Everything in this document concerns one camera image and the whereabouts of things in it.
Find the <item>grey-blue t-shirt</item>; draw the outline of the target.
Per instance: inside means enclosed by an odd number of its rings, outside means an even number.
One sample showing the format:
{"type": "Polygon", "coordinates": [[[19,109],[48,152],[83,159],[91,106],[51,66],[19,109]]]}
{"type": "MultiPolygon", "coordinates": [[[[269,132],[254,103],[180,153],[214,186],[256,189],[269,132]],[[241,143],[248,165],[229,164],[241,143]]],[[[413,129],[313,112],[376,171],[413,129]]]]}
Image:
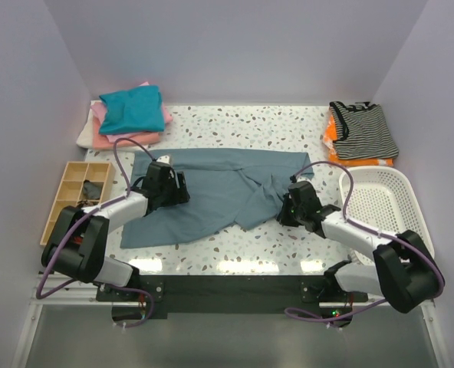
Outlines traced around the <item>grey-blue t-shirt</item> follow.
{"type": "Polygon", "coordinates": [[[151,154],[171,156],[190,199],[125,224],[122,249],[194,242],[232,224],[250,230],[279,214],[292,175],[302,169],[313,176],[305,152],[189,148],[151,154]]]}

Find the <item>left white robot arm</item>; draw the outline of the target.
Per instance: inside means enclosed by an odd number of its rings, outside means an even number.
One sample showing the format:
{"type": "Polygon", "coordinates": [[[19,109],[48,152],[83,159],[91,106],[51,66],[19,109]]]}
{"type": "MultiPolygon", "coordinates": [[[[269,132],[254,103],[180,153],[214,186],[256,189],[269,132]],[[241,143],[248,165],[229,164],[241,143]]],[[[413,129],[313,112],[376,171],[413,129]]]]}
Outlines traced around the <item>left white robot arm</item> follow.
{"type": "Polygon", "coordinates": [[[65,207],[41,256],[44,273],[36,298],[49,297],[75,281],[121,294],[141,294],[138,269],[105,255],[108,235],[157,209],[188,201],[184,173],[175,171],[171,156],[166,155],[153,160],[146,175],[123,195],[90,207],[65,207]]]}

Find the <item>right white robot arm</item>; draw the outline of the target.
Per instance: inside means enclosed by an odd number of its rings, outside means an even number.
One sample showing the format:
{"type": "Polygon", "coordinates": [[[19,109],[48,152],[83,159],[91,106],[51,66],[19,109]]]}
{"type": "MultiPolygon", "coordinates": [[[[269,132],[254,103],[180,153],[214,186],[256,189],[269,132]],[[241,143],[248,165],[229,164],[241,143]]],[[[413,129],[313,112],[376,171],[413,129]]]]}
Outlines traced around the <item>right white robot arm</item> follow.
{"type": "Polygon", "coordinates": [[[322,205],[309,181],[290,184],[277,221],[302,226],[372,260],[371,265],[344,261],[327,270],[342,291],[380,295],[403,314],[443,292],[442,272],[416,232],[382,232],[353,220],[344,209],[322,205]]]}

